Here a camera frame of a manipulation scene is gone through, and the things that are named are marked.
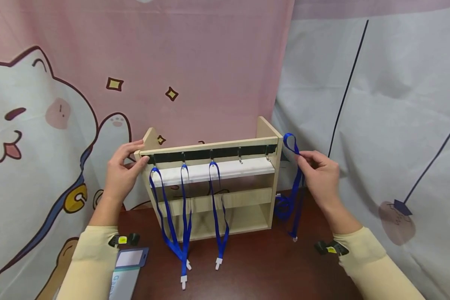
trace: beige sleeve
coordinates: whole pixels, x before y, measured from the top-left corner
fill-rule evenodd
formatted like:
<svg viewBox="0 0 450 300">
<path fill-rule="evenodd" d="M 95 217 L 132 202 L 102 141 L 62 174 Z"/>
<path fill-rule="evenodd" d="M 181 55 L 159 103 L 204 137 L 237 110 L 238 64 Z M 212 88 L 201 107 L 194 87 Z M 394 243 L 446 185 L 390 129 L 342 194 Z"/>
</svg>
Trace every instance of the beige sleeve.
<svg viewBox="0 0 450 300">
<path fill-rule="evenodd" d="M 107 300 L 118 249 L 108 241 L 116 226 L 88 226 L 80 235 L 57 300 Z"/>
<path fill-rule="evenodd" d="M 340 265 L 366 300 L 424 300 L 424 297 L 387 255 L 368 228 L 334 239 L 350 253 L 339 257 Z"/>
</svg>

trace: coiled lanyard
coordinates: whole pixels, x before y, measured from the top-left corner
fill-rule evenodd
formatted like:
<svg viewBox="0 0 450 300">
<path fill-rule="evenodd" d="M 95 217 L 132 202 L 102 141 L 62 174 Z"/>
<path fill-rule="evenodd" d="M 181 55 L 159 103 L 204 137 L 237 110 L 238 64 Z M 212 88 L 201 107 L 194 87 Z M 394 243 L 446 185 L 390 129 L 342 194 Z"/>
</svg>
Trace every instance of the coiled lanyard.
<svg viewBox="0 0 450 300">
<path fill-rule="evenodd" d="M 294 148 L 291 149 L 288 146 L 288 138 L 293 136 L 294 138 Z M 284 135 L 284 145 L 287 149 L 294 152 L 297 155 L 300 155 L 300 151 L 297 146 L 297 138 L 292 135 L 292 133 L 286 133 Z M 301 171 L 300 167 L 297 167 L 297 174 L 295 175 L 295 180 L 293 181 L 292 186 L 292 192 L 290 193 L 289 197 L 286 196 L 277 196 L 275 197 L 275 215 L 279 217 L 282 220 L 288 220 L 290 216 L 292 215 L 292 212 L 294 211 L 295 202 L 298 194 L 298 187 L 300 186 L 300 183 L 302 186 L 304 186 L 305 183 L 305 175 Z M 303 195 L 298 197 L 298 207 L 295 212 L 295 218 L 293 221 L 293 227 L 292 231 L 290 231 L 288 234 L 293 237 L 293 241 L 297 241 L 297 231 L 298 231 L 298 224 L 300 223 L 300 217 L 302 215 L 302 205 L 303 205 Z"/>
<path fill-rule="evenodd" d="M 150 176 L 149 176 L 150 186 L 152 187 L 152 192 L 153 192 L 153 196 L 155 197 L 157 211 L 160 216 L 160 223 L 162 226 L 162 237 L 165 241 L 165 244 L 175 253 L 175 255 L 178 257 L 178 259 L 180 259 L 182 262 L 182 273 L 181 273 L 182 275 L 180 277 L 180 282 L 182 283 L 182 290 L 184 290 L 186 287 L 187 269 L 188 270 L 192 269 L 191 265 L 190 265 L 190 261 L 188 261 L 188 259 L 187 259 L 188 244 L 190 243 L 190 233 L 191 233 L 191 225 L 192 225 L 192 219 L 191 219 L 192 211 L 190 208 L 190 214 L 188 217 L 189 221 L 187 222 L 187 197 L 185 195 L 185 187 L 184 187 L 184 183 L 183 183 L 183 173 L 182 173 L 182 171 L 184 169 L 187 171 L 188 182 L 190 182 L 190 175 L 188 174 L 188 167 L 185 164 L 185 162 L 183 163 L 182 167 L 180 168 L 182 196 L 183 196 L 183 250 L 180 249 L 180 245 L 178 244 L 178 240 L 177 240 L 177 234 L 175 233 L 175 228 L 173 226 L 172 213 L 170 211 L 170 205 L 168 204 L 168 200 L 166 198 L 162 174 L 160 173 L 160 171 L 157 167 L 153 167 L 152 171 L 150 171 Z M 154 172 L 156 172 L 160 176 L 160 181 L 162 183 L 162 195 L 163 195 L 163 199 L 165 202 L 165 209 L 166 209 L 166 213 L 167 213 L 167 217 L 168 217 L 167 218 L 168 227 L 170 228 L 170 235 L 172 237 L 172 241 L 168 239 L 168 237 L 165 233 L 164 218 L 162 215 L 162 211 L 160 210 L 160 206 L 158 204 L 157 190 L 156 190 L 155 184 L 153 183 L 153 180 L 152 180 L 152 174 Z"/>
<path fill-rule="evenodd" d="M 217 245 L 218 245 L 218 257 L 215 261 L 215 269 L 216 269 L 216 271 L 218 271 L 218 269 L 220 268 L 220 265 L 222 264 L 222 261 L 223 261 L 226 242 L 228 240 L 228 233 L 229 233 L 230 229 L 228 227 L 228 222 L 226 221 L 224 199 L 223 199 L 222 193 L 220 193 L 220 200 L 222 201 L 222 209 L 224 211 L 224 219 L 225 219 L 225 225 L 226 225 L 225 235 L 222 240 L 220 237 L 220 229 L 218 227 L 218 215 L 217 215 L 217 208 L 215 206 L 215 195 L 213 192 L 212 173 L 210 172 L 210 168 L 212 166 L 215 166 L 217 168 L 219 190 L 222 189 L 222 184 L 220 183 L 220 170 L 218 168 L 218 165 L 215 161 L 212 160 L 208 166 L 208 174 L 209 174 L 209 178 L 210 178 L 208 183 L 210 185 L 210 194 L 212 195 L 213 217 L 215 218 L 215 237 L 217 239 Z"/>
</svg>

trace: yellow bell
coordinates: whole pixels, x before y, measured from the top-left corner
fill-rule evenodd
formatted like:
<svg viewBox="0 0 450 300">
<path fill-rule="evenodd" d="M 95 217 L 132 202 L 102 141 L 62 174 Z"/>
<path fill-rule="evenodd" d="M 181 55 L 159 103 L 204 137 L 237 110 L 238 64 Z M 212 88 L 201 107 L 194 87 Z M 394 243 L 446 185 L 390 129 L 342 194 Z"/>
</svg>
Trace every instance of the yellow bell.
<svg viewBox="0 0 450 300">
<path fill-rule="evenodd" d="M 87 201 L 87 186 L 85 183 L 77 186 L 65 198 L 63 209 L 69 214 L 76 213 L 85 205 Z"/>
</svg>

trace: gold sparkle shape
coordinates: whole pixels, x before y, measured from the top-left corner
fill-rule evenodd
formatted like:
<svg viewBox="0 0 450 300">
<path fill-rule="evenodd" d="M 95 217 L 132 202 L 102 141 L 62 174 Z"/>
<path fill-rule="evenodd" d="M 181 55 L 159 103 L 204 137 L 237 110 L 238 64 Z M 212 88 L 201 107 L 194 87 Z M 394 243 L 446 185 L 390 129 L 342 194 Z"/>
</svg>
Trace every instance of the gold sparkle shape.
<svg viewBox="0 0 450 300">
<path fill-rule="evenodd" d="M 157 140 L 158 140 L 159 145 L 162 145 L 166 141 L 166 139 L 164 139 L 164 137 L 162 135 L 159 135 L 157 137 Z"/>
<path fill-rule="evenodd" d="M 121 92 L 122 84 L 123 84 L 123 80 L 108 77 L 108 81 L 106 83 L 106 89 Z"/>
<path fill-rule="evenodd" d="M 178 93 L 172 89 L 171 86 L 168 87 L 168 91 L 166 91 L 165 96 L 170 98 L 170 100 L 173 102 L 178 97 Z"/>
</svg>

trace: white cartoon cat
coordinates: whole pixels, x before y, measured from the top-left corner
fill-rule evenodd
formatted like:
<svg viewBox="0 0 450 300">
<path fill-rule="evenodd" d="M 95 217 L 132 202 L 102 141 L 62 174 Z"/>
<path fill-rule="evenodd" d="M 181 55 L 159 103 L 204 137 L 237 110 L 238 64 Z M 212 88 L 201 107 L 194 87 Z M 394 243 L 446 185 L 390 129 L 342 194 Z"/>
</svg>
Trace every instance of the white cartoon cat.
<svg viewBox="0 0 450 300">
<path fill-rule="evenodd" d="M 80 222 L 67 220 L 67 213 L 80 211 L 80 219 L 91 214 L 91 205 L 82 210 L 89 197 L 82 172 L 96 132 L 95 114 L 85 97 L 53 75 L 39 47 L 10 63 L 0 62 L 0 274 L 8 279 L 0 279 L 4 285 L 20 272 L 18 265 L 26 265 L 23 260 L 36 256 L 54 223 L 61 227 L 52 230 L 55 257 L 63 241 L 83 229 Z M 6 272 L 18 262 L 13 272 Z"/>
<path fill-rule="evenodd" d="M 106 179 L 106 162 L 110 160 L 112 155 L 117 151 L 118 147 L 124 143 L 131 142 L 130 123 L 127 117 L 122 113 L 114 113 L 106 117 L 99 126 L 98 137 L 93 145 L 93 151 L 90 158 L 85 164 L 85 170 L 93 168 L 95 177 L 98 180 L 100 189 L 96 192 L 89 189 L 90 199 L 93 197 L 93 207 L 100 201 L 101 193 L 105 188 Z M 125 159 L 125 164 L 132 162 Z M 145 185 L 141 176 L 137 178 L 137 182 L 130 194 L 124 201 L 124 210 L 130 210 L 149 201 Z"/>
</svg>

